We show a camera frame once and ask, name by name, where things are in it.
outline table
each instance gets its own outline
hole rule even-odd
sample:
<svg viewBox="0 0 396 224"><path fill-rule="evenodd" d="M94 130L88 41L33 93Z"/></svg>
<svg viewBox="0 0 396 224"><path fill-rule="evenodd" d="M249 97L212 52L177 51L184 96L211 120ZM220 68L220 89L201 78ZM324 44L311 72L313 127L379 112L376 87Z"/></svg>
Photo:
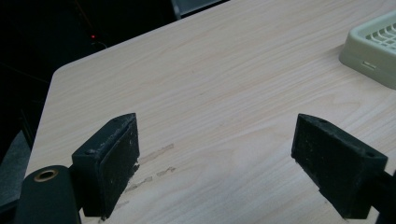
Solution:
<svg viewBox="0 0 396 224"><path fill-rule="evenodd" d="M352 27L394 9L234 0L70 63L53 76L27 175L71 165L108 120L135 112L141 166L106 223L374 223L374 209L341 219L290 149L305 113L396 169L396 91L338 61Z"/></svg>

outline dark background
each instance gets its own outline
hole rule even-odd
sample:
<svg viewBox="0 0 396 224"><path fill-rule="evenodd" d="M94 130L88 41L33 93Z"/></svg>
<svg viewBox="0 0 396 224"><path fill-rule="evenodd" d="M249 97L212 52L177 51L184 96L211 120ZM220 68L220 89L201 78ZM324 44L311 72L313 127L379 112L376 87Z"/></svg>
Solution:
<svg viewBox="0 0 396 224"><path fill-rule="evenodd" d="M32 147L56 69L175 20L170 0L1 0L0 163L20 130Z"/></svg>

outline clamp jaw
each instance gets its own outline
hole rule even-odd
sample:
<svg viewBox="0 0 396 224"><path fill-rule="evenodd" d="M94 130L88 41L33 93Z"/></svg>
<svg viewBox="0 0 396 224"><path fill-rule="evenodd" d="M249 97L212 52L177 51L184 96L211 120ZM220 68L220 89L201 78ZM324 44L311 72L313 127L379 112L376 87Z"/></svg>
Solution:
<svg viewBox="0 0 396 224"><path fill-rule="evenodd" d="M15 223L80 223L81 208L110 217L139 155L135 114L112 119L73 153L70 168L45 167L23 180Z"/></svg>
<svg viewBox="0 0 396 224"><path fill-rule="evenodd" d="M343 218L396 223L396 176L384 171L388 157L324 119L300 114L291 156Z"/></svg>

